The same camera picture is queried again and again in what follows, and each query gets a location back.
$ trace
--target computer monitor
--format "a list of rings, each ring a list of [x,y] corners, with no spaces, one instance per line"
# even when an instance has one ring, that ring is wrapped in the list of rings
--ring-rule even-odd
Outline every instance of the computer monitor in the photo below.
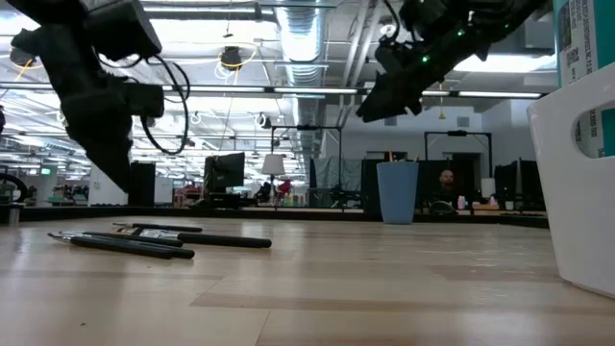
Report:
[[[212,156],[205,159],[205,186],[210,192],[225,187],[243,186],[245,153]]]
[[[536,161],[520,160],[521,189],[523,193],[524,209],[544,210],[545,197],[540,184],[538,163]]]
[[[494,178],[496,180],[496,196],[500,202],[514,201],[517,194],[517,169],[519,162],[514,161],[508,165],[496,167]]]

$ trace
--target white container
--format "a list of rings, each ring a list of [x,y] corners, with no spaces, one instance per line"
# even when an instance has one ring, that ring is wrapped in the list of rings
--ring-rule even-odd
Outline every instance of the white container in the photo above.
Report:
[[[578,117],[615,101],[615,63],[528,109],[555,258],[561,277],[615,297],[615,157],[576,145]]]

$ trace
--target black cable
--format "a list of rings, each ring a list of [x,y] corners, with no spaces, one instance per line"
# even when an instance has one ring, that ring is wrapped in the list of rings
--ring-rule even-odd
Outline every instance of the black cable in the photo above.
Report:
[[[176,151],[170,151],[170,150],[162,148],[162,146],[160,146],[160,144],[156,142],[156,140],[150,133],[150,129],[147,127],[147,116],[145,115],[141,116],[141,126],[143,126],[143,131],[145,132],[145,135],[147,136],[147,138],[152,142],[152,144],[154,144],[154,146],[158,150],[162,151],[166,155],[178,155],[184,150],[185,146],[188,143],[188,130],[189,130],[189,124],[190,124],[190,120],[188,119],[189,118],[188,104],[185,102],[184,92],[182,91],[179,84],[177,83],[177,80],[175,79],[175,76],[171,72],[171,69],[169,68],[168,64],[164,61],[163,58],[161,58],[158,55],[155,55],[154,58],[156,58],[162,64],[162,66],[168,73],[169,77],[171,78],[171,81],[173,81],[173,86],[177,89],[177,92],[180,94],[180,98],[182,99],[182,104],[184,105],[184,120],[185,120],[184,134],[182,135],[182,142],[180,144],[179,149],[177,149]]]
[[[395,13],[395,10],[393,10],[393,7],[391,6],[391,3],[388,2],[388,0],[382,0],[384,2],[384,5],[388,8],[388,10],[391,12],[391,15],[393,16],[393,20],[395,20],[395,33],[393,33],[393,36],[391,37],[391,39],[394,41],[395,39],[397,39],[397,36],[400,34],[400,18],[397,17],[397,14]],[[410,28],[410,32],[412,33],[412,39],[414,39],[414,29]]]
[[[100,59],[100,54],[99,53],[96,53],[96,57],[98,58],[98,62],[100,62],[104,66],[110,67],[110,68],[132,68],[132,67],[137,66],[140,62],[143,61],[142,57],[138,57],[137,60],[135,60],[134,62],[131,62],[131,63],[127,64],[127,65],[124,65],[124,66],[114,66],[114,65],[112,65],[110,63],[106,63],[102,59]]]
[[[147,64],[149,64],[149,65],[152,65],[152,63],[149,62],[149,61],[145,61],[145,62]],[[185,73],[184,69],[181,66],[179,66],[176,62],[171,62],[171,63],[173,63],[175,68],[177,68],[177,70],[180,71],[180,73],[182,74],[182,77],[184,77],[184,80],[185,80],[185,99],[187,100],[188,98],[190,98],[190,93],[192,91],[190,80],[188,79],[188,75]],[[180,101],[171,100],[168,97],[164,97],[164,100],[166,100],[166,101],[168,101],[170,103],[174,103],[174,104],[180,104],[180,103],[183,102],[182,100],[180,100]]]

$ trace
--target desk lamp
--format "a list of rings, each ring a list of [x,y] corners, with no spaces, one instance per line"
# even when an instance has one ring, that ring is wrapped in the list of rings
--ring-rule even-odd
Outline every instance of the desk lamp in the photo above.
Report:
[[[286,174],[284,171],[283,156],[277,154],[267,154],[265,156],[265,162],[262,165],[260,173],[271,176],[271,201],[275,204],[275,186],[273,180],[275,176],[281,176]]]

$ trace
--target wall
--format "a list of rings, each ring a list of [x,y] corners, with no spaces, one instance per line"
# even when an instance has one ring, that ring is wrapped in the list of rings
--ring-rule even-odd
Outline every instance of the wall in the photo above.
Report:
[[[493,135],[493,162],[509,164],[519,158],[536,160],[527,109],[532,101],[506,100],[482,114],[482,127]]]
[[[342,133],[342,155],[346,159],[363,159],[367,152],[407,152],[410,159],[425,158],[426,131],[454,131],[482,132],[482,116],[474,113],[472,107],[444,107],[445,119],[440,119],[441,110],[433,107],[423,111],[418,116],[400,115],[397,117],[397,126],[384,126],[383,121],[363,123],[353,114],[348,119]],[[328,107],[328,123],[334,123],[338,111]],[[460,129],[457,127],[457,117],[470,118],[470,127]],[[488,150],[487,140],[479,136],[481,144],[474,137],[448,137],[431,135],[429,137],[430,160],[444,160],[451,153],[477,153],[481,154],[481,175],[488,176]],[[323,142],[322,157],[336,157],[337,143],[326,136]]]
[[[429,137],[429,157],[430,160],[445,160],[451,153],[477,153],[481,154],[481,175],[488,176],[488,150],[486,148],[486,138],[479,136],[480,144],[474,137],[449,137],[436,136]],[[326,153],[334,153],[337,156],[337,143],[325,142]],[[425,140],[423,134],[407,135],[368,135],[365,133],[344,132],[342,140],[342,155],[345,159],[363,159],[368,151],[376,152],[406,152],[410,159],[418,157],[420,160],[425,158]]]

